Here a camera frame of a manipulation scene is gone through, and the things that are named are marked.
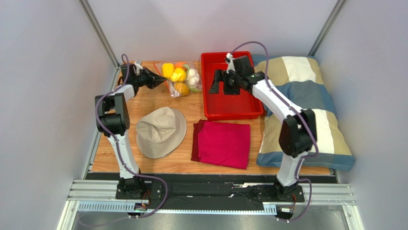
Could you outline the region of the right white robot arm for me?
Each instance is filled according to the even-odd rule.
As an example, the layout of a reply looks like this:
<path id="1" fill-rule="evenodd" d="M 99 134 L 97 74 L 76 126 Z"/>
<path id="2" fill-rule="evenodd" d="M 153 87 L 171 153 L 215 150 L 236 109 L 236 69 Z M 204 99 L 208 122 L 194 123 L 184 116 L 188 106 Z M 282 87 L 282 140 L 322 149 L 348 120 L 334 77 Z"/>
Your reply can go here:
<path id="1" fill-rule="evenodd" d="M 284 201 L 295 194 L 303 160 L 312 148 L 317 147 L 315 113 L 285 97 L 269 79 L 266 70 L 254 70 L 248 56 L 234 58 L 227 53 L 225 62 L 227 69 L 215 70 L 208 92 L 218 94 L 220 82 L 224 85 L 224 94 L 238 95 L 241 91 L 247 91 L 260 100 L 282 125 L 279 145 L 283 158 L 271 193 L 275 199 Z"/>

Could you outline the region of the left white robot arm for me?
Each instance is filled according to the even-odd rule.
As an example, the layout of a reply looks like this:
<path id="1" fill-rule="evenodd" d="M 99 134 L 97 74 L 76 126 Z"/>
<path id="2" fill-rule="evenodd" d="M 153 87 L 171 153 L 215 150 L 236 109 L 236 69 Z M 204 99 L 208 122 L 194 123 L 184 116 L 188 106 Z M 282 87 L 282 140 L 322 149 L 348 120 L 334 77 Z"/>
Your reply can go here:
<path id="1" fill-rule="evenodd" d="M 96 124 L 98 131 L 109 140 L 119 165 L 116 197 L 142 199 L 148 195 L 148 189 L 129 141 L 127 101 L 134 98 L 141 87 L 154 89 L 166 78 L 139 64 L 122 64 L 120 68 L 122 76 L 118 86 L 112 92 L 95 97 Z"/>

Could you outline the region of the clear zip top bag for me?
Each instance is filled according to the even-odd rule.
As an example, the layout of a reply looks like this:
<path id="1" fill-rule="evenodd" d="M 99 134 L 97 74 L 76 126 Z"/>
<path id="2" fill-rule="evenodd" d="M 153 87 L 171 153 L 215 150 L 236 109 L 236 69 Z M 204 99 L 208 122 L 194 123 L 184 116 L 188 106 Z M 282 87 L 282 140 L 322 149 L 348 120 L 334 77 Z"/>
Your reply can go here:
<path id="1" fill-rule="evenodd" d="M 158 74 L 166 79 L 165 84 L 172 98 L 202 92 L 202 77 L 192 61 L 164 61 L 153 65 Z"/>

